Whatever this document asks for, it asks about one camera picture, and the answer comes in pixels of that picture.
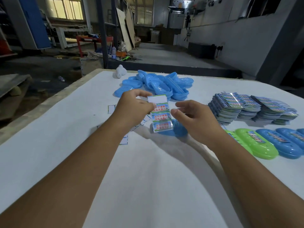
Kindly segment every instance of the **red metal frame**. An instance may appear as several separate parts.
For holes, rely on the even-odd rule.
[[[76,40],[77,40],[77,45],[78,45],[78,49],[79,49],[79,53],[80,53],[80,57],[83,57],[83,53],[81,51],[81,46],[80,46],[80,42],[92,42],[94,43],[94,48],[95,50],[97,50],[97,45],[96,43],[101,43],[101,38],[91,38],[91,37],[87,37],[87,36],[76,36]],[[112,42],[112,46],[113,46],[113,37],[107,37],[106,38],[107,42]]]

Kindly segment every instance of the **white table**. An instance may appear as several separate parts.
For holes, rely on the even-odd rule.
[[[112,72],[103,71],[0,146],[0,212],[109,117],[108,105],[118,102],[113,92],[122,80],[134,75],[115,79]],[[285,127],[304,128],[302,98],[255,81],[192,78],[188,99],[207,104],[215,93],[224,91],[275,98],[300,115]],[[169,106],[175,108],[175,102]],[[261,126],[281,127],[234,121],[226,128],[256,130]],[[148,127],[145,124],[130,132],[128,145],[118,147],[84,227],[246,227],[215,155],[191,139],[151,134]],[[304,157],[258,160],[304,199]]]

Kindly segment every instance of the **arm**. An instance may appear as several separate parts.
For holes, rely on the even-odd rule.
[[[0,227],[81,228],[120,141],[154,109],[136,96],[149,95],[125,92],[101,127],[0,215]]]
[[[171,114],[216,154],[253,227],[304,227],[304,201],[229,136],[208,106],[176,106]]]

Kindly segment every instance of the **green object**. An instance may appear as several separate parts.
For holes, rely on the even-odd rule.
[[[244,147],[249,153],[252,153],[252,150],[250,149],[250,147],[241,140],[241,138],[234,132],[230,131],[230,130],[225,130],[227,132],[227,134],[229,134],[231,137],[233,137],[242,147]]]
[[[251,129],[236,129],[235,134],[250,147],[256,157],[270,160],[279,155],[274,145]]]
[[[125,57],[124,59],[122,59],[122,61],[129,59],[130,56]]]

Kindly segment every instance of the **forearm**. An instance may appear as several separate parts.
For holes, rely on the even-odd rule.
[[[233,138],[221,134],[212,150],[253,227],[304,226],[304,201]]]
[[[0,215],[0,227],[82,227],[126,134],[108,119],[69,157]]]

